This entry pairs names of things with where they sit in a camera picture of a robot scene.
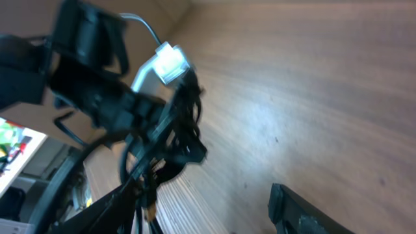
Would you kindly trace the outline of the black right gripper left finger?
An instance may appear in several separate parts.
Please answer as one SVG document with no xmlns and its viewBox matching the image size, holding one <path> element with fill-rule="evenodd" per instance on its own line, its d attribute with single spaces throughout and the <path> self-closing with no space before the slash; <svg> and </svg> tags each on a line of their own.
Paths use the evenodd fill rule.
<svg viewBox="0 0 416 234">
<path fill-rule="evenodd" d="M 51 231 L 52 234 L 130 233 L 142 190 L 130 180 Z"/>
</svg>

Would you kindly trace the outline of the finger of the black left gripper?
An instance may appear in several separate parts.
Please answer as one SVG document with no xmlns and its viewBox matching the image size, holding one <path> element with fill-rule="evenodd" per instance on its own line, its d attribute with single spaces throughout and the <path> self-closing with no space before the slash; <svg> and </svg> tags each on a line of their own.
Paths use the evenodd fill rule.
<svg viewBox="0 0 416 234">
<path fill-rule="evenodd" d="M 200 140 L 198 126 L 202 93 L 196 72 L 187 70 L 164 106 L 156 128 L 143 139 L 131 177 L 167 182 L 178 176 L 188 163 L 204 160 L 207 148 Z"/>
</svg>

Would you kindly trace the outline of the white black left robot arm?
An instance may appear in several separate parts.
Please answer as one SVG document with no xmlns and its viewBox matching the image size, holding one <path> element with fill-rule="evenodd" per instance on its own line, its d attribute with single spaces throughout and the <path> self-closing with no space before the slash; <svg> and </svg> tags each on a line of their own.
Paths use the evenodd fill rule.
<svg viewBox="0 0 416 234">
<path fill-rule="evenodd" d="M 94 148 L 130 138 L 129 151 L 163 159 L 161 181 L 200 163 L 207 150 L 198 123 L 202 89 L 178 46 L 160 43 L 131 86 L 124 31 L 134 14 L 114 14 L 84 1 L 64 1 L 50 35 L 1 36 L 1 108 L 40 104 L 45 89 L 55 106 L 86 114 L 105 136 Z"/>
</svg>

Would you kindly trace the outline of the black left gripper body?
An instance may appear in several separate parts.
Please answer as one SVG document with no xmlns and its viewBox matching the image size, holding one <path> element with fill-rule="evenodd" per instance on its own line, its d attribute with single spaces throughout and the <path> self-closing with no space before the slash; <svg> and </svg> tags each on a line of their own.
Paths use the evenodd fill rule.
<svg viewBox="0 0 416 234">
<path fill-rule="evenodd" d="M 72 61 L 58 65 L 49 86 L 58 98 L 86 114 L 94 127 L 108 132 L 155 124 L 166 105 L 159 97 L 138 94 L 125 83 Z"/>
</svg>

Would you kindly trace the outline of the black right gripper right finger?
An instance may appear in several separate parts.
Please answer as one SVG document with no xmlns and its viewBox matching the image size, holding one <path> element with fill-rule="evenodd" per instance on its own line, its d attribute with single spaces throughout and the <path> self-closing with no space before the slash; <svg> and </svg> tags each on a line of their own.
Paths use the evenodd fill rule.
<svg viewBox="0 0 416 234">
<path fill-rule="evenodd" d="M 352 231 L 317 209 L 289 187 L 279 183 L 272 184 L 268 216 L 277 233 L 352 234 Z"/>
</svg>

